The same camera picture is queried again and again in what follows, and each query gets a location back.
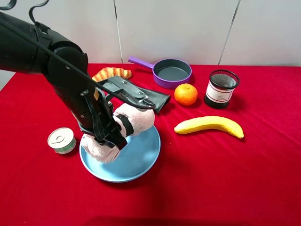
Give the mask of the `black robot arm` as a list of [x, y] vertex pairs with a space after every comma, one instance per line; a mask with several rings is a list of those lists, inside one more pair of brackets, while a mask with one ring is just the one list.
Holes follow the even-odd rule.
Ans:
[[1, 13], [0, 68], [44, 75], [84, 133], [109, 147], [127, 144], [108, 102], [111, 92], [88, 75], [87, 54], [58, 32]]

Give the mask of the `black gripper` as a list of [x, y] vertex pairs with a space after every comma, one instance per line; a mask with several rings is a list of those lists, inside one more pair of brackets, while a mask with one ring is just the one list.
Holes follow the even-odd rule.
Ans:
[[96, 91], [98, 99], [87, 90], [81, 92], [87, 104], [87, 113], [80, 114], [82, 132], [94, 136], [100, 144], [113, 144], [119, 150], [127, 145], [125, 128], [119, 129], [112, 116], [112, 103], [102, 91]]

